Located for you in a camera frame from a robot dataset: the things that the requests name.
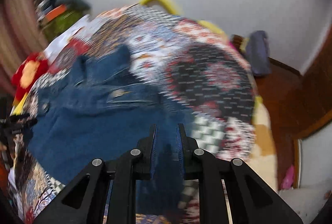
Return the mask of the patchwork patterned bedspread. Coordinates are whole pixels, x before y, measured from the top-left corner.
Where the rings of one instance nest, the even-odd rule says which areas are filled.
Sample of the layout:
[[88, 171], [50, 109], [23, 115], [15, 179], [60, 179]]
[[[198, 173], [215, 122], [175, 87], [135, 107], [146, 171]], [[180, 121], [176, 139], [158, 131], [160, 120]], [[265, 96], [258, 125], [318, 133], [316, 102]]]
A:
[[[129, 70], [133, 76], [157, 87], [162, 96], [192, 112], [192, 130], [185, 131], [201, 148], [224, 160], [250, 156], [255, 141], [252, 117], [256, 91], [249, 63], [226, 37], [196, 21], [142, 5], [112, 10], [85, 22], [46, 74], [34, 83], [23, 112], [37, 119], [38, 91], [63, 79], [79, 56], [103, 57], [122, 44], [129, 48]], [[34, 223], [68, 184], [49, 175], [29, 152], [33, 127], [15, 141], [14, 200], [23, 223]], [[179, 158], [183, 179], [180, 155]], [[142, 214], [137, 209], [140, 182], [145, 181], [136, 184], [138, 214]], [[197, 199], [197, 181], [183, 179], [177, 209], [151, 215], [177, 222], [187, 204]]]

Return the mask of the yellow plush pillow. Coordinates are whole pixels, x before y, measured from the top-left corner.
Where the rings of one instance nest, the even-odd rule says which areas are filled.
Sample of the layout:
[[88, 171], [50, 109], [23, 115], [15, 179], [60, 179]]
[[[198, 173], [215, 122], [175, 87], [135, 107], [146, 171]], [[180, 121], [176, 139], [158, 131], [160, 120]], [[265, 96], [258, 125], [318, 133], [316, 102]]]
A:
[[[178, 7], [172, 0], [140, 0], [140, 5], [149, 6], [154, 2], [161, 6], [168, 14], [181, 15]], [[212, 22], [206, 20], [197, 20], [196, 22], [201, 26], [206, 27], [211, 32], [227, 38], [227, 34]]]

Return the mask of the red orange plush blanket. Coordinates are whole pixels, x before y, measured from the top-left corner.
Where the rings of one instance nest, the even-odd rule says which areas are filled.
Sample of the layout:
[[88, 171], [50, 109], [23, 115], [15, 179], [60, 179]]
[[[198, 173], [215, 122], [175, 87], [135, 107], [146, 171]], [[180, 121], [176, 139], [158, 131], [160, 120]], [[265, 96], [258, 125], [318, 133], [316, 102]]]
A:
[[20, 65], [11, 78], [16, 88], [11, 115], [18, 115], [34, 83], [49, 69], [48, 59], [44, 52], [31, 53]]

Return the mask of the brown wooden door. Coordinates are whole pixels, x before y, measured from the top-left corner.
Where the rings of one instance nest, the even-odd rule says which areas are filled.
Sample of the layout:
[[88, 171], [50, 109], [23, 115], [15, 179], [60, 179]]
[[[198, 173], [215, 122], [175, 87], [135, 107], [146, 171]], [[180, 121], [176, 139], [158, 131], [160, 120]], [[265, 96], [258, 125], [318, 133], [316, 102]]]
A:
[[295, 163], [294, 141], [309, 137], [331, 121], [331, 30], [304, 74], [275, 59], [272, 73], [257, 78], [258, 92], [271, 118], [277, 154], [277, 182]]

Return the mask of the pile of clutter clothes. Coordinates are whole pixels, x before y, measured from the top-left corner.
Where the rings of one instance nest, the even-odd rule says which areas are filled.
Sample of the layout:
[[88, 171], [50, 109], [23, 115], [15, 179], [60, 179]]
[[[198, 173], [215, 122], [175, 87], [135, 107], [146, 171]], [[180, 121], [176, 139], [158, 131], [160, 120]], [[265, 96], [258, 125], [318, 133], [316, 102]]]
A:
[[38, 28], [48, 42], [53, 41], [90, 13], [86, 0], [34, 0]]

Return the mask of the cream orange fleece blanket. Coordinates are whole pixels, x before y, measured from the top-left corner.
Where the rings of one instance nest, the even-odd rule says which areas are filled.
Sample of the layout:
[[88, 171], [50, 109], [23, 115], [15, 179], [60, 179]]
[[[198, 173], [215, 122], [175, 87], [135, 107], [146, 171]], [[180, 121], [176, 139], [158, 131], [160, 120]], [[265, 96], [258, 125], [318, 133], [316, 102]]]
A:
[[248, 165], [275, 191], [277, 183], [277, 154], [271, 131], [270, 115], [261, 96], [255, 98], [253, 113], [255, 144]]

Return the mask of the blue denim jacket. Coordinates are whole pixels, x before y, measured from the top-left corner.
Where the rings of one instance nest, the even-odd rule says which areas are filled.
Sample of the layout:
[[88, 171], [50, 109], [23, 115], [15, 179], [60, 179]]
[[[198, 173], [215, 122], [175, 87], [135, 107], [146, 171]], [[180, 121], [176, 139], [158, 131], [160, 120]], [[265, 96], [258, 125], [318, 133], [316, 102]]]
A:
[[192, 130], [194, 116], [140, 82], [130, 64], [122, 44], [103, 57], [79, 56], [63, 79], [41, 88], [28, 150], [49, 175], [67, 184], [89, 161], [118, 158], [156, 126], [153, 177], [138, 184], [137, 209], [165, 214], [177, 209], [183, 190], [178, 126]]

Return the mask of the pink small object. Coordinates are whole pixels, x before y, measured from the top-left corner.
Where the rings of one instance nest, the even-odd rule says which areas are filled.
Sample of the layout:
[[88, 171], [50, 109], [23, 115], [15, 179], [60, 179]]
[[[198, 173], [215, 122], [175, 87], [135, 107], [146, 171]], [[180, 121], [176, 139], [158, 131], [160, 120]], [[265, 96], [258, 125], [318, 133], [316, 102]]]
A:
[[295, 169], [294, 165], [291, 165], [286, 171], [285, 177], [282, 180], [280, 188], [282, 190], [290, 189], [293, 185], [294, 177], [295, 177]]

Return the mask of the striped maroon curtain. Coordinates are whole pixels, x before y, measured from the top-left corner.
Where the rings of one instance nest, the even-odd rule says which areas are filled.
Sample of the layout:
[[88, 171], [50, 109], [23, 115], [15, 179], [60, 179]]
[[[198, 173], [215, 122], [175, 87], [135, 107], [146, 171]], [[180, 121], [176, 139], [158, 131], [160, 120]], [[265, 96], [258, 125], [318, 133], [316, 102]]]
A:
[[11, 78], [33, 52], [48, 42], [35, 15], [35, 0], [1, 0], [1, 92], [14, 95]]

